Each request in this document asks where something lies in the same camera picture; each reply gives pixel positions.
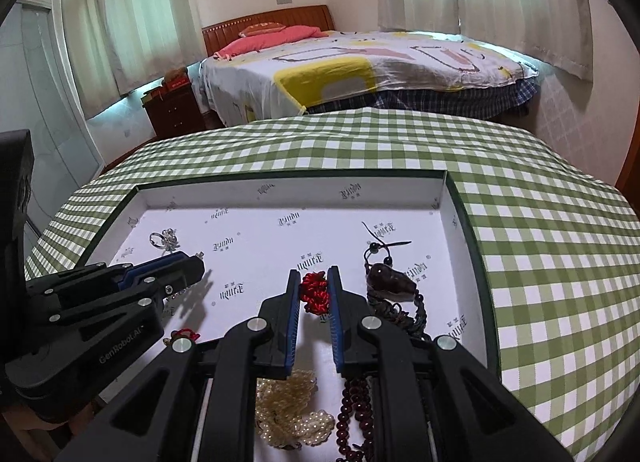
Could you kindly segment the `red knot gold charm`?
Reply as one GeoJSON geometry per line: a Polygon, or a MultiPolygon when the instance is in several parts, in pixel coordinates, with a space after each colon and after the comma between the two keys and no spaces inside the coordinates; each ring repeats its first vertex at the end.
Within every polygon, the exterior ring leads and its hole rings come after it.
{"type": "Polygon", "coordinates": [[[165,346],[169,346],[171,343],[174,343],[178,339],[188,339],[192,342],[198,341],[201,338],[201,334],[195,332],[190,328],[182,328],[179,330],[171,331],[167,338],[163,338],[163,343],[165,346]]]}

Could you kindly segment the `small red bead ornament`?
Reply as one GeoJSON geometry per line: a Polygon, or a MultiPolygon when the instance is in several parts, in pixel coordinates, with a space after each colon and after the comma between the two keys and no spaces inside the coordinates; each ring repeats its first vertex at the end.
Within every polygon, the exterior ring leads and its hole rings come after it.
{"type": "Polygon", "coordinates": [[[330,296],[326,273],[307,273],[299,285],[299,298],[305,304],[305,311],[316,316],[329,312],[330,296]]]}

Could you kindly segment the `green tray white lining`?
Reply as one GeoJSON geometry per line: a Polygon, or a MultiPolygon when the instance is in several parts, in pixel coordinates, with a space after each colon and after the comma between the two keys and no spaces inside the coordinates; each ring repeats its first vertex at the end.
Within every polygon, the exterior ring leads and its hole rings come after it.
{"type": "Polygon", "coordinates": [[[498,367],[486,271],[454,181],[445,172],[262,175],[140,188],[93,238],[85,264],[139,264],[170,250],[204,252],[198,305],[166,306],[169,328],[218,338],[283,288],[290,271],[340,271],[366,289],[363,251],[375,240],[423,294],[426,331],[449,335],[498,367]]]}

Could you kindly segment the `dark wooden nightstand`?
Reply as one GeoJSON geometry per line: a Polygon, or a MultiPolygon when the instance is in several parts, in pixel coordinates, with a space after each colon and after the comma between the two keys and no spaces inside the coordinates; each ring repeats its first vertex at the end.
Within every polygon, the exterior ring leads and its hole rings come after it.
{"type": "Polygon", "coordinates": [[[191,85],[173,90],[156,88],[142,97],[146,111],[158,139],[167,139],[206,129],[200,106],[191,85]]]}

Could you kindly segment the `glass sliding wardrobe door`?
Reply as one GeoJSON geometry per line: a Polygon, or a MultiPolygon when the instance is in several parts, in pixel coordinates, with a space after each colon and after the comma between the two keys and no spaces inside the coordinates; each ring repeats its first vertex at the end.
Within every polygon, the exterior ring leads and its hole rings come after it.
{"type": "Polygon", "coordinates": [[[17,2],[1,25],[1,129],[32,135],[28,216],[36,234],[103,165],[65,91],[52,22],[45,8],[17,2]]]}

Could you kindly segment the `green checkered tablecloth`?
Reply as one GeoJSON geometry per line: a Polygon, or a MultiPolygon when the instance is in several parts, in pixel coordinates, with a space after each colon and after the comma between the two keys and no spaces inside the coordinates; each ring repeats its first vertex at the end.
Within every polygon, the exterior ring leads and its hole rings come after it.
{"type": "Polygon", "coordinates": [[[638,216],[517,127],[366,108],[158,141],[76,190],[25,274],[77,265],[136,186],[317,169],[447,171],[480,243],[504,384],[575,460],[605,453],[639,387],[638,216]]]}

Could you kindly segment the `red box on nightstand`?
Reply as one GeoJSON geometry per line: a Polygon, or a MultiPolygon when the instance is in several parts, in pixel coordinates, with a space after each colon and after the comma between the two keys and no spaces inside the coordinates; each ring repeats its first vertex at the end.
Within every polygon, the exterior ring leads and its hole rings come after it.
{"type": "Polygon", "coordinates": [[[157,86],[156,90],[157,92],[160,92],[160,94],[165,94],[190,84],[191,80],[188,68],[181,67],[166,72],[162,82],[160,82],[160,85],[157,86]]]}

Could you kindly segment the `left white curtain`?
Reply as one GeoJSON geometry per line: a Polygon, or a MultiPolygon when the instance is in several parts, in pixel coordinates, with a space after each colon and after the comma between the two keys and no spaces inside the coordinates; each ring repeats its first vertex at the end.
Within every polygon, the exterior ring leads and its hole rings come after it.
{"type": "Polygon", "coordinates": [[[205,54],[196,0],[60,0],[60,13],[88,119],[205,54]]]}

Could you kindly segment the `pink pillow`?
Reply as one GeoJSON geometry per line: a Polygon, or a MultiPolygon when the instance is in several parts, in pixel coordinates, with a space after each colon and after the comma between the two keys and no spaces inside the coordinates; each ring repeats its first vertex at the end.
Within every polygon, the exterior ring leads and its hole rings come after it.
{"type": "Polygon", "coordinates": [[[250,52],[258,52],[286,43],[295,43],[307,39],[325,38],[328,34],[318,27],[289,26],[280,31],[253,34],[240,37],[213,54],[217,59],[230,60],[250,52]]]}

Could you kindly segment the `bed with patterned sheet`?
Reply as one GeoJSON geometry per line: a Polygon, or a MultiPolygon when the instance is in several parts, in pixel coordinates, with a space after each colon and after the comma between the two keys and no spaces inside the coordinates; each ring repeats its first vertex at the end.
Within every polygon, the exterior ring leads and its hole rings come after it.
{"type": "Polygon", "coordinates": [[[490,120],[525,107],[537,76],[448,34],[329,31],[270,48],[236,40],[200,63],[198,86],[226,126],[363,107],[490,120]]]}

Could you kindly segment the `orange patterned pillow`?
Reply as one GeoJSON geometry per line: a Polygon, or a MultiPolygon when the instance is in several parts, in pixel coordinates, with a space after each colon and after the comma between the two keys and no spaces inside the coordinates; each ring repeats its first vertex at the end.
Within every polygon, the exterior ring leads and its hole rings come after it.
{"type": "Polygon", "coordinates": [[[239,32],[240,38],[249,38],[255,36],[261,36],[262,34],[270,34],[282,31],[286,26],[280,22],[260,22],[259,24],[253,24],[245,27],[239,32]]]}

